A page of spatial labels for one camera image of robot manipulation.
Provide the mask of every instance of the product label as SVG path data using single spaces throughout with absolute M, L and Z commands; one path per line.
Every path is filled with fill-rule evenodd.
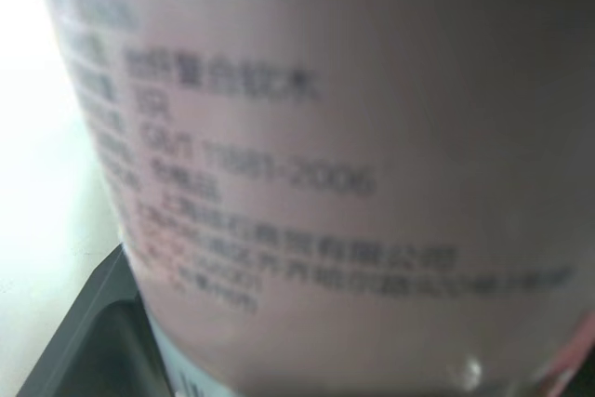
M 592 307 L 573 5 L 47 1 L 147 305 L 231 388 L 534 379 Z
M 152 332 L 176 397 L 242 397 L 217 382 L 184 356 L 150 317 Z

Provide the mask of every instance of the dark plastic tray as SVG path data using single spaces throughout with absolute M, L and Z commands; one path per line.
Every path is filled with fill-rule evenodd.
M 17 397 L 171 396 L 139 290 L 117 247 L 91 274 Z M 595 397 L 595 351 L 562 397 Z

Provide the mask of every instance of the cylindrical container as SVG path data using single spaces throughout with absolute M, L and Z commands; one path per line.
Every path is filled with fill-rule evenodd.
M 175 391 L 572 374 L 592 0 L 47 1 Z

